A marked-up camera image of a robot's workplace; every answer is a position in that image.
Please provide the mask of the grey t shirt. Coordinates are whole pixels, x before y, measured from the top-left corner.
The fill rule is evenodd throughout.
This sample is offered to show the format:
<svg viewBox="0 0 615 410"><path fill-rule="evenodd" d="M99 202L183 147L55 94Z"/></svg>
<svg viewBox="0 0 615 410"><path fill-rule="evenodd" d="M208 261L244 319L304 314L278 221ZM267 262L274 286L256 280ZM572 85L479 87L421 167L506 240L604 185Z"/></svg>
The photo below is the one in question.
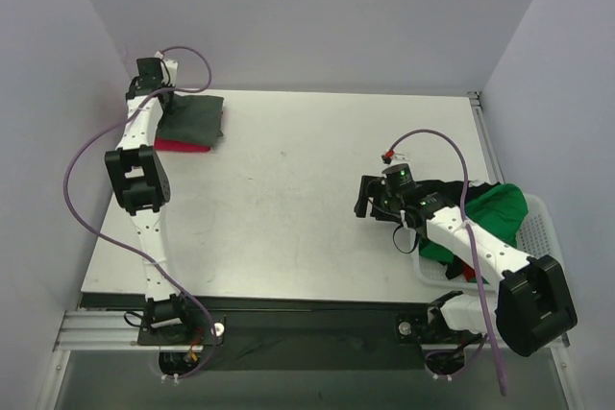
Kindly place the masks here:
<svg viewBox="0 0 615 410"><path fill-rule="evenodd" d="M223 97L176 95L162 110L156 141L213 148L223 136L223 111Z"/></svg>

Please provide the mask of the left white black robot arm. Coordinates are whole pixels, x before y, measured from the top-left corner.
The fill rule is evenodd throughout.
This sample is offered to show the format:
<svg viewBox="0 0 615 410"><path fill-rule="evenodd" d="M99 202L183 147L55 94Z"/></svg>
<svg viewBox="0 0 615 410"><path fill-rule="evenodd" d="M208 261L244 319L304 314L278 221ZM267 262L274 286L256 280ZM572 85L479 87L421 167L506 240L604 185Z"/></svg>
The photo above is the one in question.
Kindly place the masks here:
<svg viewBox="0 0 615 410"><path fill-rule="evenodd" d="M160 330L175 345L187 342L194 332L193 319L185 314L181 291L171 275L164 206L170 202L169 179L155 150L162 112L173 102L178 64L157 52L136 61L137 75L126 93L128 120L116 148L105 153L105 165L114 197L130 216L146 279L141 328Z"/></svg>

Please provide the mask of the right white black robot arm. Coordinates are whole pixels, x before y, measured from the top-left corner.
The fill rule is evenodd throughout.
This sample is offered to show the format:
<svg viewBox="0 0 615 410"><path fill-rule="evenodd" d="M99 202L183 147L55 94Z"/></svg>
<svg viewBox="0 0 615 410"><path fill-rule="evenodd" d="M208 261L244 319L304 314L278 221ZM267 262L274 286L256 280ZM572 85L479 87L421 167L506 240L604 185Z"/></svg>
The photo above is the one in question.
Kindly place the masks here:
<svg viewBox="0 0 615 410"><path fill-rule="evenodd" d="M494 331L528 357L574 328L578 314L561 264L518 250L463 217L460 199L440 182L414 181L402 163L362 177L354 208L358 218L413 230L474 269L485 295L451 291L432 302L425 320L430 337L447 341L458 331Z"/></svg>

